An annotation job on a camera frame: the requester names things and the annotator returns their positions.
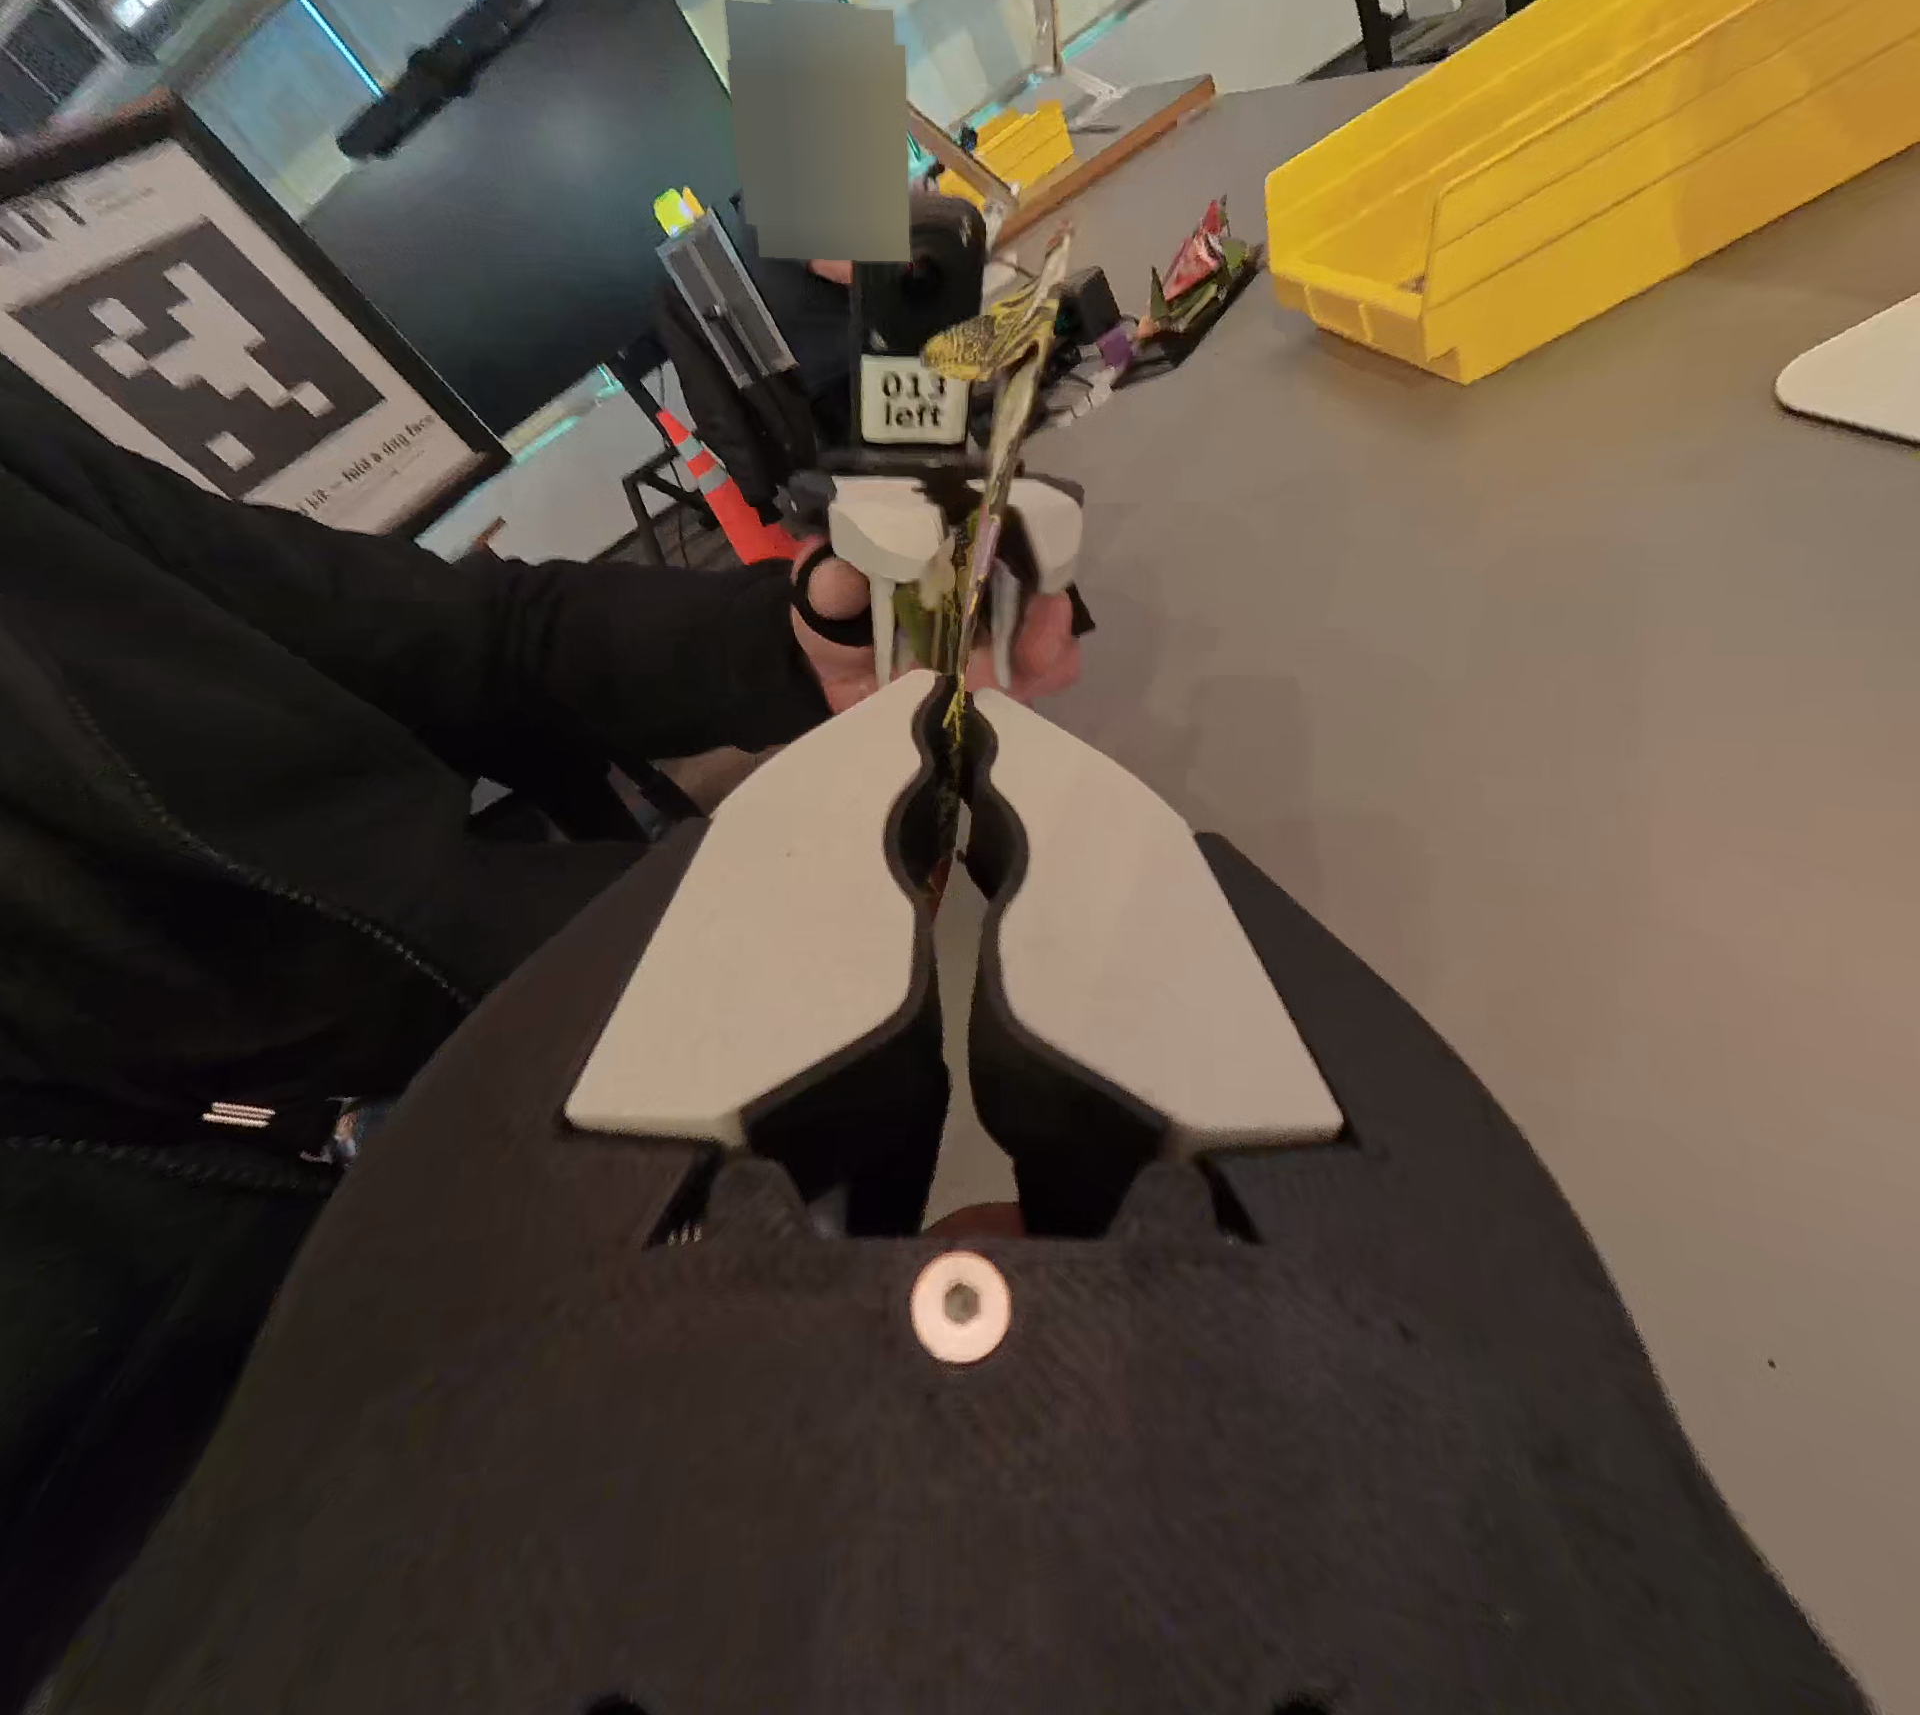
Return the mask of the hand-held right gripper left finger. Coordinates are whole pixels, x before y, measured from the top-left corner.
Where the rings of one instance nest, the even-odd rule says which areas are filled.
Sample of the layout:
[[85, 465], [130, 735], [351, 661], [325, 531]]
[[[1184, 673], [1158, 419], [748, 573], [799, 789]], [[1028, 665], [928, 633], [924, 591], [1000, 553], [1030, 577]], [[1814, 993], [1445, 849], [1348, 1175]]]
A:
[[949, 683], [910, 671], [708, 819], [563, 1103], [773, 1161], [852, 1236], [921, 1228], [949, 1073], [929, 879]]

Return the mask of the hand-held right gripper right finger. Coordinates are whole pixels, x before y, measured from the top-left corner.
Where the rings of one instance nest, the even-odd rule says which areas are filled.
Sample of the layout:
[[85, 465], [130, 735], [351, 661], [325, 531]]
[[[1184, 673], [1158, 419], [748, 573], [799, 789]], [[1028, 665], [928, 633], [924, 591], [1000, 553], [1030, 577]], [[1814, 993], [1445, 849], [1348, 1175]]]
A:
[[968, 1067], [1021, 1226], [1098, 1238], [1152, 1163], [1336, 1143], [1346, 1117], [1198, 833], [1000, 691], [970, 707], [983, 895]]

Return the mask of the white flat base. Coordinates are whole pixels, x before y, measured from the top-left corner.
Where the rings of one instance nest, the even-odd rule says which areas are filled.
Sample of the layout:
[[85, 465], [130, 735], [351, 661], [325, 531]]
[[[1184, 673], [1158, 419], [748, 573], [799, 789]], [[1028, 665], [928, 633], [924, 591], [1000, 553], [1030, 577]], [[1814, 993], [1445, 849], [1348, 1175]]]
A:
[[1917, 445], [1917, 295], [1788, 361], [1776, 403], [1814, 423]]

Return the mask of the person's left forearm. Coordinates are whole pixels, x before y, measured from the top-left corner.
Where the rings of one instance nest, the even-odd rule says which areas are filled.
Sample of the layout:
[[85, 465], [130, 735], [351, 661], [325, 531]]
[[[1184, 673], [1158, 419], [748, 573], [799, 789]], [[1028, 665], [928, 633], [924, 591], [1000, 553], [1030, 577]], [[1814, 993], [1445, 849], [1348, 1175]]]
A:
[[472, 779], [765, 751], [829, 715], [790, 567], [456, 563], [438, 603], [433, 747]]

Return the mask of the large yellow plastic bin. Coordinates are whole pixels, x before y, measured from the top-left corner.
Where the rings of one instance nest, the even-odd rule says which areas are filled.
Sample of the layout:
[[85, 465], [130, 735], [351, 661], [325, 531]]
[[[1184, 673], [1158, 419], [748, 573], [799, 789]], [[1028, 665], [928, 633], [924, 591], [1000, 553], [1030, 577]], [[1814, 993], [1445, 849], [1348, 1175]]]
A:
[[1475, 383], [1917, 139], [1917, 0], [1538, 0], [1263, 181], [1282, 307]]

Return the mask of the yellow-green snack packet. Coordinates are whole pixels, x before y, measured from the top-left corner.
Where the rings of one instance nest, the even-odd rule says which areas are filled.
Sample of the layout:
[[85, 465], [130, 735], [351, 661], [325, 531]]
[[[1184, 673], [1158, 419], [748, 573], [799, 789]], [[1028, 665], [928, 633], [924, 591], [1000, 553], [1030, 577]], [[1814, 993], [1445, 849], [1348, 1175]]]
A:
[[996, 389], [985, 443], [985, 473], [977, 505], [955, 539], [955, 589], [935, 625], [935, 667], [947, 677], [946, 707], [935, 737], [938, 809], [941, 843], [938, 871], [946, 871], [962, 843], [962, 781], [972, 693], [985, 683], [972, 673], [976, 647], [987, 647], [994, 679], [1009, 687], [1014, 643], [1023, 595], [1003, 559], [1012, 485], [1037, 405], [1052, 353], [1059, 297], [1072, 259], [1072, 227], [1059, 227], [1044, 247], [1036, 275], [1019, 291], [1002, 293], [972, 321], [935, 335], [924, 359], [940, 375]]

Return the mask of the framed marker sign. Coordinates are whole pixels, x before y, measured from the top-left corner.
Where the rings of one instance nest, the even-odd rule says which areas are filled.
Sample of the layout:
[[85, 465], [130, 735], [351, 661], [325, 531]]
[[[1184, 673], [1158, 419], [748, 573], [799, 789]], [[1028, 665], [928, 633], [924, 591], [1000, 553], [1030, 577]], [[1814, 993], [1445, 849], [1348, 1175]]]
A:
[[1, 225], [3, 359], [215, 495], [418, 537], [509, 461], [178, 95], [3, 145]]

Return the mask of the orange traffic cone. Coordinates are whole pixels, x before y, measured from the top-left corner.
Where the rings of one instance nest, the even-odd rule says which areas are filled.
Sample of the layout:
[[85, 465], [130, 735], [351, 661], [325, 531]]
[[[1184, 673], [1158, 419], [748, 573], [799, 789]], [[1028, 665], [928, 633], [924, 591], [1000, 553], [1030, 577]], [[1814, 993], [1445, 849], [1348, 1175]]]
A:
[[763, 561], [790, 565], [799, 557], [799, 539], [781, 523], [756, 511], [717, 455], [691, 429], [666, 407], [654, 413], [654, 421], [673, 465], [686, 475], [683, 485], [743, 565]]

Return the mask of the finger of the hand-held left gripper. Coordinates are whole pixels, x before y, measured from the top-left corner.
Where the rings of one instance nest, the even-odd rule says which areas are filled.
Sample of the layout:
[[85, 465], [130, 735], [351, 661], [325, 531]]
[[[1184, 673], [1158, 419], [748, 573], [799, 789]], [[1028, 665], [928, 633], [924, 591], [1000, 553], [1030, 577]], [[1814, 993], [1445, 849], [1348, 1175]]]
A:
[[868, 585], [875, 685], [885, 687], [901, 659], [900, 595], [908, 597], [908, 645], [938, 663], [946, 653], [953, 595], [953, 539], [941, 507], [921, 479], [829, 477], [827, 541]]
[[1009, 689], [1028, 597], [1073, 589], [1085, 533], [1075, 487], [1009, 487], [985, 577], [985, 619], [994, 685]]

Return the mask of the black video bar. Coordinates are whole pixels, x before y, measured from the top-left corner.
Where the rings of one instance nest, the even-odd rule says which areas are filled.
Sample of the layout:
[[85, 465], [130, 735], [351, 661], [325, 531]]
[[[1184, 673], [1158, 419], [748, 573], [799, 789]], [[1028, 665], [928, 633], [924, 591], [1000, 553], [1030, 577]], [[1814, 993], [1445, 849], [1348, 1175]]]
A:
[[519, 37], [531, 0], [473, 0], [426, 47], [415, 49], [396, 83], [336, 135], [348, 161], [384, 159], [456, 99]]

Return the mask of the small yellow plastic bin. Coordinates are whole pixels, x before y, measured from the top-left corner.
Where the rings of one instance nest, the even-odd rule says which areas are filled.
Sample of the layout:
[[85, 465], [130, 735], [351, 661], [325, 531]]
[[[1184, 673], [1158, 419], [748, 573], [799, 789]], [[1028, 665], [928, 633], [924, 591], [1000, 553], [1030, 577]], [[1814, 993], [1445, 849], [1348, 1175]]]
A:
[[1042, 99], [1031, 109], [1006, 107], [974, 135], [974, 159], [1015, 195], [1075, 165], [1075, 141], [1064, 105]]

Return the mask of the person's left hand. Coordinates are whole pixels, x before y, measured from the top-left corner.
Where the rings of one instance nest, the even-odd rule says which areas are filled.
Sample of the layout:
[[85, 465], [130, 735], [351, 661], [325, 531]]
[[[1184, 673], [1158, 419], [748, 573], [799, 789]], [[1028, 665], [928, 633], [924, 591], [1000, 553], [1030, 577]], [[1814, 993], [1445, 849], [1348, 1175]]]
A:
[[[869, 617], [869, 583], [848, 561], [833, 555], [827, 541], [812, 537], [790, 567], [794, 603], [790, 623], [804, 659], [814, 671], [831, 713], [843, 713], [875, 693], [873, 651], [868, 645], [841, 643], [818, 631], [804, 613], [831, 623]], [[996, 663], [998, 639], [987, 635], [972, 649], [968, 685], [972, 691], [1006, 691], [1019, 703], [1040, 703], [1073, 685], [1082, 673], [1084, 641], [1075, 631], [1075, 607], [1069, 591], [1028, 595], [1006, 651]]]

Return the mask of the large black screen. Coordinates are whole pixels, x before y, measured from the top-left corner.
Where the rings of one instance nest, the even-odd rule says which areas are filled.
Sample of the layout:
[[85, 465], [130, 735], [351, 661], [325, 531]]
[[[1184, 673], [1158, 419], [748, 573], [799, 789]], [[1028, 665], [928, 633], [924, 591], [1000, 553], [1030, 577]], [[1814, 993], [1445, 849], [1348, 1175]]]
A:
[[654, 329], [655, 199], [740, 185], [678, 0], [540, 0], [476, 85], [348, 169], [303, 231], [496, 435]]

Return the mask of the wooden edged board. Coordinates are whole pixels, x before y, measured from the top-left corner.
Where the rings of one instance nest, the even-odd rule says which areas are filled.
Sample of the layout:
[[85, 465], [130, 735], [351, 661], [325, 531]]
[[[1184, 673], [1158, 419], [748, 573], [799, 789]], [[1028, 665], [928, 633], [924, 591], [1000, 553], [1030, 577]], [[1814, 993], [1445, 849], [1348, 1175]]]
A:
[[977, 131], [972, 131], [972, 143], [965, 145], [911, 101], [906, 105], [906, 127], [910, 141], [938, 167], [938, 187], [970, 199], [982, 211], [991, 237], [1015, 239], [1036, 229], [1040, 221], [1052, 219], [1145, 147], [1161, 141], [1181, 121], [1210, 107], [1213, 97], [1211, 75], [1120, 91], [1105, 99], [1092, 97], [1075, 107], [1067, 107], [1058, 95], [1040, 97], [1037, 101], [1058, 99], [1064, 105], [1075, 151], [1073, 165], [1054, 173], [1025, 195], [1015, 195], [976, 161]]

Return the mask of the grey metal device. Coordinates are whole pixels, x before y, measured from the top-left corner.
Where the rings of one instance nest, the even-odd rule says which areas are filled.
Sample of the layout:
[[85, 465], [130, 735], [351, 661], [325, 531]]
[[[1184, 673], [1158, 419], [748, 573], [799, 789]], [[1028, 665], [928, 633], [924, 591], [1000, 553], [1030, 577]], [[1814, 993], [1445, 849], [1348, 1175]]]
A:
[[722, 223], [689, 189], [662, 191], [654, 215], [664, 275], [730, 383], [794, 375], [798, 359]]

